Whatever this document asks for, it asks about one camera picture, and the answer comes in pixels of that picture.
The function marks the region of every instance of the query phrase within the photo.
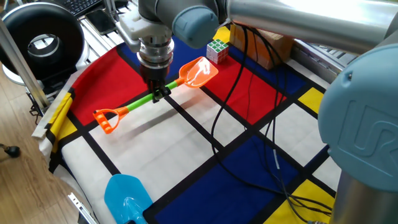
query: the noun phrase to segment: orange shovel blade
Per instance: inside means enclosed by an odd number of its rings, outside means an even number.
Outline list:
[[[191,88],[199,88],[218,74],[218,69],[205,57],[199,57],[180,69],[180,78]]]

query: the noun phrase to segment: orange shovel grip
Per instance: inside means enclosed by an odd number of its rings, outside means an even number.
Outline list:
[[[115,110],[102,109],[102,110],[94,111],[93,116],[94,116],[95,120],[97,120],[97,122],[101,126],[101,128],[104,130],[104,132],[106,134],[111,134],[113,132],[113,130],[115,130],[118,127],[120,120],[122,118],[124,118],[128,112],[129,111],[126,107],[118,108]],[[108,119],[105,116],[105,113],[114,113],[114,114],[119,115],[118,122],[115,124],[114,127],[112,127],[111,124],[109,123]]]

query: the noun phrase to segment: chair wheel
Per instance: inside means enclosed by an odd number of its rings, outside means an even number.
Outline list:
[[[12,158],[17,158],[21,154],[18,146],[9,146],[4,152],[9,154]]]

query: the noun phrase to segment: red square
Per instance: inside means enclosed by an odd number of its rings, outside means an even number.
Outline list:
[[[90,65],[76,80],[70,110],[83,124],[94,121],[94,110],[116,109],[147,90],[141,76],[110,50]]]
[[[212,78],[205,86],[218,98],[225,100],[238,76],[241,64],[231,57],[226,57],[223,63],[215,65],[215,67],[219,70],[219,74]],[[250,124],[254,124],[274,109],[276,90],[261,80],[257,75],[253,75],[250,86],[250,108],[248,116],[248,93],[251,76],[252,73],[249,70],[243,70],[242,76],[229,98],[227,105],[242,118],[246,119],[247,117],[246,120]]]

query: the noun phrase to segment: wooden floor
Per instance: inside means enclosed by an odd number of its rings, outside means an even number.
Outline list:
[[[0,142],[17,145],[22,153],[12,159],[0,151],[0,223],[77,223],[78,210],[67,197],[72,189],[47,170],[30,136],[35,129],[31,105],[25,88],[0,69]]]

